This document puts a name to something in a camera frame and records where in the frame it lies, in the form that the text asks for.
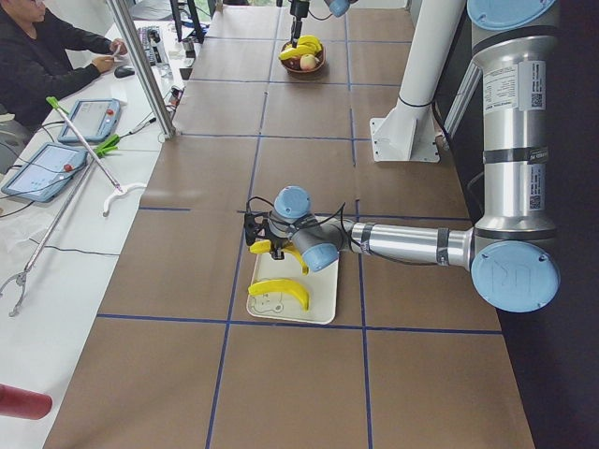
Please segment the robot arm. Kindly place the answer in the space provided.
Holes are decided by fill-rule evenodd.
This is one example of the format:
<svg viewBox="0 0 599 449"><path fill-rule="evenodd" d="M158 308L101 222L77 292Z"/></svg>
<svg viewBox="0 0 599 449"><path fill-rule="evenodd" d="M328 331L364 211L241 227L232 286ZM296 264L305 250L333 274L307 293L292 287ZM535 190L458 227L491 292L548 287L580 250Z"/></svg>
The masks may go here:
<svg viewBox="0 0 599 449"><path fill-rule="evenodd" d="M310 13L310 0L291 0L290 15L292 17L291 38L290 43L293 48L299 44L302 31L302 21L306 19ZM329 8L329 13L339 18L347 12L350 6L354 4L351 0L327 0L326 5Z"/></svg>
<svg viewBox="0 0 599 449"><path fill-rule="evenodd" d="M248 244L264 242L274 259L295 249L312 271L343 251L418 266L469 271L477 293L510 312L536 311L557 294L550 251L555 224L546 214L546 61L557 44L556 1L426 1L421 5L396 106L371 121L377 162L417 159L416 138L431 111L460 17L472 24L472 60L452 105L483 96L484 211L466 231L357 223L335 212L317 219L309 194L287 186L264 212L244 214Z"/></svg>

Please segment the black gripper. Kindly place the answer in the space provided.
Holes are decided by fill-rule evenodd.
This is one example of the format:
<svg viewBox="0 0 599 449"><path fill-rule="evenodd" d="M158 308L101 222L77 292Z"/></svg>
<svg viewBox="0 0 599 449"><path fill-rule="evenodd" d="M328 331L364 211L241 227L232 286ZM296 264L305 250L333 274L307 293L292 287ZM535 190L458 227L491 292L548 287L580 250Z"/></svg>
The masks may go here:
<svg viewBox="0 0 599 449"><path fill-rule="evenodd" d="M245 212L243 218L245 243L252 246L258 239L270 242L270 256L273 260L284 260L284 245L289 242L286 232L271 223L268 212Z"/></svg>
<svg viewBox="0 0 599 449"><path fill-rule="evenodd" d="M290 43L293 48L296 48L301 36L301 18L307 18L309 14L309 0L291 0L290 14L293 16Z"/></svg>

